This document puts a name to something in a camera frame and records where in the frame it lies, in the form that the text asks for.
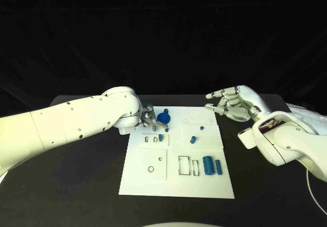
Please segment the white board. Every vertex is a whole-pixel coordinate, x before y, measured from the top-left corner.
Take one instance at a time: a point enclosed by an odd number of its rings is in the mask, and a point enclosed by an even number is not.
[[[162,128],[157,128],[157,132],[152,132],[151,127],[138,126],[135,133],[129,135],[119,195],[233,199],[233,189],[214,113],[203,107],[155,106],[155,115],[165,108],[171,117],[168,132],[164,132]],[[146,145],[144,143],[144,134],[152,134],[152,136],[158,134],[167,135],[162,137],[164,143],[149,143]],[[188,142],[191,136],[197,137],[194,144]],[[146,152],[154,150],[151,160],[158,156],[154,154],[155,152],[165,151],[165,180],[149,175],[146,170],[149,164],[141,163],[139,150],[146,150]],[[188,156],[190,175],[178,175],[178,156]],[[217,159],[220,160],[221,175],[216,173],[216,166],[213,166],[214,175],[204,175],[201,161],[201,157],[204,156],[211,156],[213,162]],[[198,176],[193,175],[193,160],[198,161]],[[135,172],[139,173],[139,168],[144,170],[144,173],[142,176],[135,177]]]

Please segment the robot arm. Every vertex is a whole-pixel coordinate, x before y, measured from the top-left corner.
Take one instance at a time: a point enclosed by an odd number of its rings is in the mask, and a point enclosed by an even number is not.
[[[327,136],[319,136],[311,125],[293,114],[270,112],[255,91],[244,85],[230,87],[206,95],[221,97],[217,107],[204,108],[231,120],[253,119],[252,128],[244,129],[239,139],[247,149],[257,147],[266,160],[276,166],[298,160],[309,172],[327,182]]]
[[[152,126],[158,122],[152,107],[141,104],[128,87],[115,87],[100,96],[0,118],[0,175],[46,150],[112,126],[121,134],[128,134],[139,124]]]

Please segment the black table surface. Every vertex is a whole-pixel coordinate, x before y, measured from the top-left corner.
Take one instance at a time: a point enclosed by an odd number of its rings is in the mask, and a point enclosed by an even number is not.
[[[57,96],[50,105],[82,98]],[[289,112],[278,95],[262,95],[273,110]],[[158,106],[203,106],[203,95],[139,96]],[[257,148],[246,150],[237,133],[252,126],[216,115],[234,199],[118,195],[128,135],[110,128],[49,150],[17,168],[0,184],[0,226],[139,227],[197,222],[224,227],[327,226],[308,193],[296,161],[273,166]],[[309,175],[311,189],[327,207],[327,183]]]

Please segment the white cable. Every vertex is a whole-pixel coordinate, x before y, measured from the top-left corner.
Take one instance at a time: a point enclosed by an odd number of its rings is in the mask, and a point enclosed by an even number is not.
[[[316,206],[319,207],[321,211],[322,211],[324,214],[327,215],[327,212],[324,211],[322,207],[318,205],[318,202],[316,202],[316,200],[315,200],[315,198],[314,198],[314,195],[312,195],[312,192],[311,192],[311,188],[309,188],[309,183],[308,183],[308,191],[309,191],[309,194],[311,194],[311,197],[312,197],[312,199],[314,199],[314,201],[315,201]]]

